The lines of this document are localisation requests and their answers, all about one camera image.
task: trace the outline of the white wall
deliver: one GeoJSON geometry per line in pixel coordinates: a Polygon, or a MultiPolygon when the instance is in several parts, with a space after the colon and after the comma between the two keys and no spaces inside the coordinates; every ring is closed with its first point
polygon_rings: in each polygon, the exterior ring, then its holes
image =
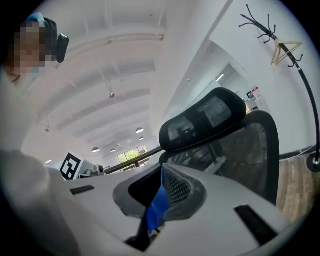
{"type": "Polygon", "coordinates": [[[103,154],[92,153],[94,145],[85,140],[74,138],[66,133],[50,130],[45,131],[42,125],[34,125],[23,142],[21,151],[34,157],[42,163],[52,160],[48,167],[59,169],[67,154],[74,153],[80,158],[84,158],[94,165],[105,166],[103,154]]]}
{"type": "Polygon", "coordinates": [[[244,80],[244,78],[235,73],[224,85],[224,88],[237,93],[239,92],[238,96],[244,99],[245,101],[249,100],[247,93],[253,87],[249,87],[248,82],[244,80]]]}
{"type": "Polygon", "coordinates": [[[150,139],[142,140],[139,143],[134,144],[131,147],[128,147],[128,148],[126,148],[124,150],[116,151],[112,155],[110,155],[108,157],[105,157],[103,159],[104,167],[107,167],[107,166],[113,167],[113,166],[119,165],[120,163],[119,163],[119,160],[118,160],[118,155],[120,155],[122,153],[125,153],[125,152],[128,152],[128,151],[130,151],[132,149],[135,149],[137,147],[140,147],[142,145],[145,145],[146,149],[148,151],[151,151],[151,150],[155,149],[159,145],[159,141],[158,141],[158,139],[156,137],[152,137],[150,139]]]}
{"type": "Polygon", "coordinates": [[[256,20],[268,26],[276,24],[276,36],[283,41],[299,41],[303,45],[293,55],[303,53],[299,65],[303,69],[313,91],[317,108],[320,109],[320,59],[313,42],[298,20],[277,0],[234,0],[210,39],[225,49],[247,74],[241,74],[249,84],[257,85],[265,96],[271,115],[276,123],[280,153],[300,150],[316,143],[314,114],[305,85],[289,58],[278,66],[271,66],[275,50],[273,40],[264,44],[257,39],[263,32],[253,25],[239,25],[248,22],[240,16],[249,16],[249,5],[256,20]]]}
{"type": "Polygon", "coordinates": [[[204,39],[230,0],[183,0],[163,40],[161,63],[151,88],[151,122],[158,134],[164,113],[204,39]]]}
{"type": "Polygon", "coordinates": [[[20,150],[36,115],[0,68],[0,150],[20,150]]]}
{"type": "MultiPolygon", "coordinates": [[[[228,64],[231,63],[239,74],[248,76],[246,70],[244,70],[243,67],[229,53],[213,42],[211,44],[212,45],[210,45],[209,48],[211,48],[212,51],[205,52],[204,55],[200,56],[200,58],[197,60],[197,63],[192,63],[192,65],[196,67],[195,70],[191,70],[187,73],[187,76],[190,78],[190,82],[183,80],[180,83],[168,106],[166,115],[164,117],[165,120],[180,114],[189,106],[202,99],[210,91],[219,87],[220,85],[216,82],[216,77],[228,64]]],[[[237,79],[240,84],[248,83],[240,75],[237,77],[237,79]]],[[[248,89],[244,95],[246,98],[248,98],[247,93],[253,86],[249,87],[246,85],[246,87],[248,89]]]]}

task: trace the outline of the person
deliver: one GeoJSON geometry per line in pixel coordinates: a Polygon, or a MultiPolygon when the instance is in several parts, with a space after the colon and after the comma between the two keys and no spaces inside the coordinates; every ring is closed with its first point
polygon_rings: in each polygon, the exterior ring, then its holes
{"type": "Polygon", "coordinates": [[[36,113],[23,98],[24,80],[36,78],[48,61],[62,62],[69,38],[58,37],[57,24],[41,13],[31,14],[7,46],[0,69],[0,150],[21,150],[36,113]]]}
{"type": "Polygon", "coordinates": [[[39,12],[30,15],[8,44],[3,69],[10,82],[17,86],[23,76],[39,75],[39,67],[54,60],[57,37],[53,20],[39,12]]]}

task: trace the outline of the ceiling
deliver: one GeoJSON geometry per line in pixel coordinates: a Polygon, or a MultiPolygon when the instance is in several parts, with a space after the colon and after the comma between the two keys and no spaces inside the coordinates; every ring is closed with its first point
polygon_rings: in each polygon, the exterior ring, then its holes
{"type": "Polygon", "coordinates": [[[84,139],[105,156],[154,136],[150,95],[178,0],[56,0],[44,17],[70,38],[62,64],[49,63],[24,97],[44,127],[84,139]],[[115,94],[109,98],[110,91],[115,94]]]}

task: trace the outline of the window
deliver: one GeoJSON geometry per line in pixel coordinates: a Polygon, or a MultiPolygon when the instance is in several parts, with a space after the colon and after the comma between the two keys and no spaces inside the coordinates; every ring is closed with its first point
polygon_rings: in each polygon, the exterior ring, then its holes
{"type": "Polygon", "coordinates": [[[136,147],[134,149],[131,149],[130,151],[127,151],[125,153],[119,154],[118,160],[119,160],[119,163],[122,164],[126,161],[129,161],[129,160],[134,159],[140,155],[143,155],[147,152],[148,152],[148,150],[147,150],[146,146],[142,145],[142,146],[136,147]]]}
{"type": "Polygon", "coordinates": [[[139,161],[139,166],[140,166],[140,167],[141,167],[141,166],[145,166],[145,165],[148,163],[149,159],[150,159],[150,157],[139,161]]]}
{"type": "Polygon", "coordinates": [[[138,150],[140,152],[140,155],[143,155],[144,153],[148,152],[148,150],[147,150],[145,145],[142,145],[142,146],[138,147],[138,150]]]}

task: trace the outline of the white shirt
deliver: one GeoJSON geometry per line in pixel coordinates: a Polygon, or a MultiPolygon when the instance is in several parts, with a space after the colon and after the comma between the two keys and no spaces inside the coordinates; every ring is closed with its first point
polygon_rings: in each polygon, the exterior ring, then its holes
{"type": "Polygon", "coordinates": [[[20,150],[36,115],[0,68],[0,150],[20,150]]]}

